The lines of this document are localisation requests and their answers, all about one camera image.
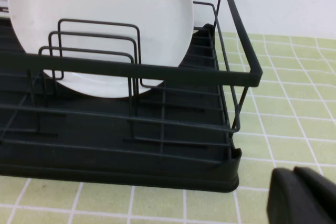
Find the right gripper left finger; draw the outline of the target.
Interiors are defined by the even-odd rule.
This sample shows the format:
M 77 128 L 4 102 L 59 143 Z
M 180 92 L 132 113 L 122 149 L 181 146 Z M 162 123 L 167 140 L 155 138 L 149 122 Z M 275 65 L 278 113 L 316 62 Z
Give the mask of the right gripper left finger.
M 294 169 L 286 168 L 272 171 L 267 216 L 269 223 L 335 223 L 335 210 L 324 210 Z

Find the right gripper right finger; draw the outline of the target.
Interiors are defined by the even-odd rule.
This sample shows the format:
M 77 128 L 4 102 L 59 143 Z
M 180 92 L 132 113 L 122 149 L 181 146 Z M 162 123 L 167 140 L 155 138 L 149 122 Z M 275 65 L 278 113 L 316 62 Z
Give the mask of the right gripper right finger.
M 335 210 L 335 183 L 308 167 L 295 167 L 294 173 L 303 180 L 324 210 Z

